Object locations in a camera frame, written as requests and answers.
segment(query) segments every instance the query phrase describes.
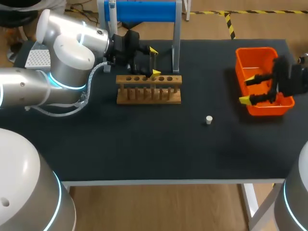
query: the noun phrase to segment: yellow black tape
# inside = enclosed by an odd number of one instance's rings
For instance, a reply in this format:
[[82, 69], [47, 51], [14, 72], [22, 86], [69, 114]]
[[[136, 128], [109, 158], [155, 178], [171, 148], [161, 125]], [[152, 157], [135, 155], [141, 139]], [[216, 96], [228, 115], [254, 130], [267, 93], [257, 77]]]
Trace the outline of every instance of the yellow black tape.
[[249, 10], [249, 11], [194, 11], [191, 14], [223, 14], [223, 13], [308, 13], [308, 11], [256, 11], [256, 10]]
[[233, 28], [232, 23], [231, 23], [230, 14], [224, 13], [224, 16], [225, 16], [225, 19], [226, 19], [226, 22], [227, 22], [227, 26], [228, 26], [228, 29], [229, 29], [231, 39], [236, 39], [234, 28]]

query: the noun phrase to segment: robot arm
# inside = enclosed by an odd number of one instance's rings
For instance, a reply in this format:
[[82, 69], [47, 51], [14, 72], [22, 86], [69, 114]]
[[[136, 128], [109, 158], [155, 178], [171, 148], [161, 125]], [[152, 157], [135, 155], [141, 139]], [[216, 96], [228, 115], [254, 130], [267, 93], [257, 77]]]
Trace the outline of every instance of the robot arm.
[[133, 62], [137, 51], [148, 54], [154, 51], [139, 44], [137, 32], [129, 31], [123, 37], [114, 35], [109, 38], [106, 30], [44, 10], [36, 36], [37, 41], [49, 50], [51, 72], [0, 68], [0, 108], [78, 102], [90, 81], [95, 58], [99, 57], [106, 57], [111, 61], [109, 63], [131, 64], [134, 74], [139, 72], [148, 77], [153, 74]]

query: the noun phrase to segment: metal table frame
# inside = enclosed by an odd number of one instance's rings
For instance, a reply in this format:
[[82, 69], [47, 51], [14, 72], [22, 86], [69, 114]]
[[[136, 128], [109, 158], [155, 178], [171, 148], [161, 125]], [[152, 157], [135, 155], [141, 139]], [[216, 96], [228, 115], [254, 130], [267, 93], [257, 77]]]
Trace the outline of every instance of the metal table frame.
[[[111, 186], [111, 185], [164, 185], [164, 184], [240, 184], [248, 215], [250, 231], [261, 231], [274, 213], [274, 203], [284, 179], [268, 180], [94, 180], [94, 181], [63, 181], [69, 191], [71, 186]], [[267, 198], [258, 206], [253, 183], [276, 183]]]

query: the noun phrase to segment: wooden floor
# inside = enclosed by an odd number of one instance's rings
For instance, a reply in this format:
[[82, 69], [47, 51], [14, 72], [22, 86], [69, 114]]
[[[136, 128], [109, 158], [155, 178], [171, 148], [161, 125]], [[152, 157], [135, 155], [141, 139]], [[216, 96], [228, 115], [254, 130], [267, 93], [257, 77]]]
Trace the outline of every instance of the wooden floor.
[[[307, 0], [192, 0], [192, 11], [306, 10]], [[294, 57], [308, 51], [308, 15], [232, 14], [237, 39], [286, 39]], [[142, 23], [141, 39], [171, 39], [172, 24]], [[224, 17], [191, 15], [182, 39], [230, 39]], [[11, 66], [0, 36], [0, 66]], [[271, 184], [255, 184], [261, 204]], [[237, 185], [76, 187], [77, 231], [246, 231]], [[274, 231], [271, 222], [264, 231]]]

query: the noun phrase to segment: wooden test tube rack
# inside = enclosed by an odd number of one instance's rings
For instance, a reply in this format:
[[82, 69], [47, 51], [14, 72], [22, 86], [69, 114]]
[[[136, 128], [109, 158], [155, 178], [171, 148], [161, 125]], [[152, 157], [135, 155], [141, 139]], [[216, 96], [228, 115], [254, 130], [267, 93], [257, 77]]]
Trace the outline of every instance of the wooden test tube rack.
[[180, 85], [182, 76], [145, 76], [118, 75], [120, 85], [117, 104], [179, 104], [181, 103]]

